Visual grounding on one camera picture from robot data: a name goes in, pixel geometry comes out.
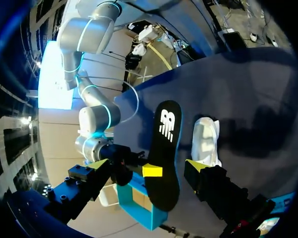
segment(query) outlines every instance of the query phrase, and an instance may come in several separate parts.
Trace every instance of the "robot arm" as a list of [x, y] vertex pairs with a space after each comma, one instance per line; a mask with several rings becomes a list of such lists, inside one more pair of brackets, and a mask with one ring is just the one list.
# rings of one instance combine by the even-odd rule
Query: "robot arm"
[[117, 3], [103, 2], [92, 18], [72, 18], [59, 31], [57, 42], [63, 54], [63, 66], [68, 90], [75, 88], [83, 52], [100, 54], [106, 48], [121, 8]]
[[75, 145], [90, 162], [100, 160], [100, 149], [108, 145], [103, 132], [120, 122], [120, 110], [89, 80], [87, 72], [78, 74], [83, 53], [100, 54], [114, 32], [121, 7], [112, 1], [102, 2], [91, 18], [72, 18], [60, 28], [57, 42], [63, 55], [68, 90], [78, 87], [85, 108], [79, 112], [80, 136]]

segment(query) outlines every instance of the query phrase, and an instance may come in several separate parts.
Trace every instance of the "blue holder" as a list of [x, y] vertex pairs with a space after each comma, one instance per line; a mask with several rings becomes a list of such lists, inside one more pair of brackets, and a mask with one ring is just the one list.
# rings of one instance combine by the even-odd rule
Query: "blue holder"
[[168, 213], [159, 210], [151, 205], [151, 212], [133, 201], [133, 188], [141, 194], [148, 196], [145, 188], [145, 180], [137, 173], [133, 174], [133, 179], [126, 186], [117, 186], [119, 205], [130, 216], [144, 227], [153, 231], [168, 218]]

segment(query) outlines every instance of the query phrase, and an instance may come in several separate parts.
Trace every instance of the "white shoe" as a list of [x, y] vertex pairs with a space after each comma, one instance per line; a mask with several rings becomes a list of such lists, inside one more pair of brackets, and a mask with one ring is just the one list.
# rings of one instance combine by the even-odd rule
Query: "white shoe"
[[257, 35], [251, 33], [251, 34], [250, 34], [250, 40], [251, 40], [252, 42], [256, 43], [256, 41], [257, 41]]
[[219, 121], [211, 118], [200, 118], [194, 124], [191, 157], [198, 163], [222, 166], [218, 158]]
[[273, 46], [279, 47], [276, 41], [272, 41]]

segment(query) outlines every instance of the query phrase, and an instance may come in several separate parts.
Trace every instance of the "insole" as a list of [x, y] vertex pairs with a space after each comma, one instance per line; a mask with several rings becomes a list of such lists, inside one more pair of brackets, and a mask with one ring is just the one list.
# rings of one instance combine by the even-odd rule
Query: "insole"
[[148, 163], [162, 167], [161, 177], [145, 177], [151, 203], [162, 211], [171, 211], [179, 199], [175, 160], [182, 128], [182, 111], [175, 101], [159, 104], [154, 114], [153, 135]]

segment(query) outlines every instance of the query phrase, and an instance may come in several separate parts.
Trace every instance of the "desk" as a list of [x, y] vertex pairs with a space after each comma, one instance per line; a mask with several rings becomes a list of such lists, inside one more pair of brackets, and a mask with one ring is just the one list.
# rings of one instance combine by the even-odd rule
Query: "desk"
[[[114, 129], [115, 143], [148, 155], [153, 114], [158, 104], [175, 100], [184, 122], [177, 175], [180, 197], [169, 212], [168, 226], [206, 238], [225, 228], [205, 202], [200, 203], [183, 176], [190, 158], [194, 122], [202, 116], [220, 121], [219, 159], [232, 182], [269, 198], [294, 191], [298, 181], [298, 63], [276, 48], [252, 48], [214, 55], [159, 75], [136, 90], [137, 115]], [[133, 114], [131, 90], [115, 102], [122, 119]]]

